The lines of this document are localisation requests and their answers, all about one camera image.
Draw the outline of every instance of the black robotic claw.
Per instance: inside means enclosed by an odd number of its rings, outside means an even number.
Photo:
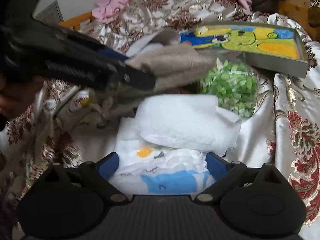
[[[38,239],[300,239],[305,205],[275,166],[247,168],[214,153],[206,161],[217,181],[194,200],[129,201],[108,183],[119,165],[116,153],[78,168],[52,165],[21,200],[18,219]]]
[[[33,76],[57,78],[103,90],[119,81],[152,90],[155,77],[124,63],[126,57],[73,30],[47,26],[32,18],[39,0],[4,0],[0,11],[0,72],[7,82]],[[0,130],[6,119],[0,116]]]

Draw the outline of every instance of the wooden furniture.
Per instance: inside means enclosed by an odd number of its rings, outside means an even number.
[[[78,15],[76,17],[73,17],[67,21],[59,23],[59,25],[66,28],[73,28],[75,31],[77,31],[80,29],[80,23],[87,20],[90,20],[90,22],[94,20],[94,17],[92,16],[91,12],[87,12],[87,13]]]
[[[298,22],[314,41],[320,41],[320,28],[311,28],[308,22],[308,7],[298,6],[287,1],[280,1],[278,13]]]

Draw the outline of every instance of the folded white cloth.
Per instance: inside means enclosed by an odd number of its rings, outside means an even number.
[[[213,95],[159,95],[146,98],[136,117],[139,135],[172,148],[213,151],[223,156],[236,144],[241,119],[219,108]]]
[[[180,35],[175,30],[166,28],[150,35],[144,35],[129,47],[126,56],[134,57],[148,51],[160,49],[164,46],[180,43]]]

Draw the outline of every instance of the cartoon drawing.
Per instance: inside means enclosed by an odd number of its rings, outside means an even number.
[[[284,29],[202,26],[194,33],[182,33],[181,43],[189,43],[195,49],[224,48],[299,59],[293,32]]]

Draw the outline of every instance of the white towel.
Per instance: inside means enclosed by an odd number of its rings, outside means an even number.
[[[236,144],[241,119],[219,108],[213,95],[159,95],[146,98],[135,119],[146,141],[172,148],[213,151],[223,156]]]

